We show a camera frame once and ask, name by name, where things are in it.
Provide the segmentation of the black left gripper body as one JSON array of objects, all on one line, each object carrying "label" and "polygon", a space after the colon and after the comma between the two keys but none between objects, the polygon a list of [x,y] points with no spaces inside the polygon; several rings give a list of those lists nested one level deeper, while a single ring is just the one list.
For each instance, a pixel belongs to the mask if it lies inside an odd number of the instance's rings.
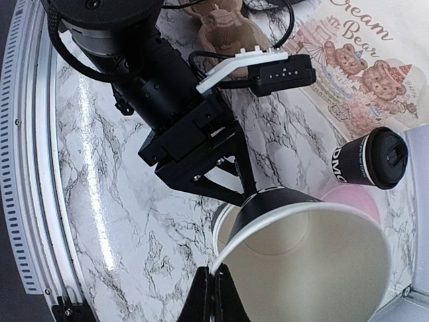
[{"label": "black left gripper body", "polygon": [[164,133],[152,131],[138,155],[171,189],[197,195],[192,171],[213,168],[227,155],[234,121],[226,104],[206,101]]}]

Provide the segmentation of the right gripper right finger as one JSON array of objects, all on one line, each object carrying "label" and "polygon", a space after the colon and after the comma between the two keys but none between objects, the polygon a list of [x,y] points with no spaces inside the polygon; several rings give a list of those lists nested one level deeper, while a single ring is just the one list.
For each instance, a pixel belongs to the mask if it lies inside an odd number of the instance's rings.
[{"label": "right gripper right finger", "polygon": [[226,264],[221,264],[214,276],[214,321],[251,321]]}]

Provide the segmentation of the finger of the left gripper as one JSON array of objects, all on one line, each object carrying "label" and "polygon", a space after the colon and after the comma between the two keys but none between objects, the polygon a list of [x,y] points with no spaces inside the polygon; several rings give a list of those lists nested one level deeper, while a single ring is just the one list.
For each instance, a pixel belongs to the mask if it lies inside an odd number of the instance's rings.
[{"label": "finger of the left gripper", "polygon": [[219,167],[193,170],[192,184],[197,195],[234,205],[242,205],[245,200],[240,178]]},{"label": "finger of the left gripper", "polygon": [[257,192],[257,188],[245,134],[242,129],[237,129],[231,137],[231,153],[235,157],[235,167],[243,187],[243,195],[248,198]]}]

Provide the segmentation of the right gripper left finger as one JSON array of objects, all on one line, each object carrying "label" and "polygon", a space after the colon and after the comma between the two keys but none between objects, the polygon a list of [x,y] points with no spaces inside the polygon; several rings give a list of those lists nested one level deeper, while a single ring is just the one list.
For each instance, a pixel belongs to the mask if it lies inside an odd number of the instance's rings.
[{"label": "right gripper left finger", "polygon": [[212,312],[212,275],[198,267],[177,322],[209,322]]}]

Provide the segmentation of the black paper coffee cup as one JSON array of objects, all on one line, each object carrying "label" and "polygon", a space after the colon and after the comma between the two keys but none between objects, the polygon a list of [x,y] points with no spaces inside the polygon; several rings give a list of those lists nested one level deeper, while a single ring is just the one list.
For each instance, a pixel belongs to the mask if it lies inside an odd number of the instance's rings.
[{"label": "black paper coffee cup", "polygon": [[348,142],[332,153],[331,170],[339,182],[374,185],[366,160],[368,138],[369,135],[366,135]]}]

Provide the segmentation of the brown cardboard cup carrier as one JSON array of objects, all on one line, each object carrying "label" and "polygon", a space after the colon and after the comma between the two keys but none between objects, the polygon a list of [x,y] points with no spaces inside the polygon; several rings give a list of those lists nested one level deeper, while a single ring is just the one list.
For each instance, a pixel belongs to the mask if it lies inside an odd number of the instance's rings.
[{"label": "brown cardboard cup carrier", "polygon": [[247,51],[256,46],[262,50],[269,48],[267,36],[241,13],[242,7],[243,2],[238,0],[208,0],[184,10],[200,21],[198,39],[206,51],[235,55],[242,48]]}]

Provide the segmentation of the black cup lid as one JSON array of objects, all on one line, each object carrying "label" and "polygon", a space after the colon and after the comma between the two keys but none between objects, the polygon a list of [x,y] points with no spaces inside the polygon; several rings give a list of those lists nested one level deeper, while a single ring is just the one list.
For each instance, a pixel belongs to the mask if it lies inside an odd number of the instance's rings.
[{"label": "black cup lid", "polygon": [[388,127],[374,129],[367,140],[367,169],[373,184],[382,190],[397,186],[408,165],[408,146]]}]

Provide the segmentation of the white printed paper bag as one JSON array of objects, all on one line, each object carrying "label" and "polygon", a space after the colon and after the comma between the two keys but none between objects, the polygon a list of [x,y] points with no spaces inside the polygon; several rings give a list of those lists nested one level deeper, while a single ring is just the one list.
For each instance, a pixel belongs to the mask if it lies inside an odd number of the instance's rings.
[{"label": "white printed paper bag", "polygon": [[427,1],[323,1],[287,49],[309,55],[304,93],[347,140],[428,123]]}]

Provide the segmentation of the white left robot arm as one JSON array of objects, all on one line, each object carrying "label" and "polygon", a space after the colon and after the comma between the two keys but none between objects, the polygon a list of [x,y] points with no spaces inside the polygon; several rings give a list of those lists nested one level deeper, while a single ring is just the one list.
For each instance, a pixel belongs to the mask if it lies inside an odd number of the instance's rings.
[{"label": "white left robot arm", "polygon": [[171,189],[242,205],[256,192],[245,134],[156,22],[161,1],[44,1],[53,47],[73,69],[111,85],[116,108],[150,133],[139,157]]}]

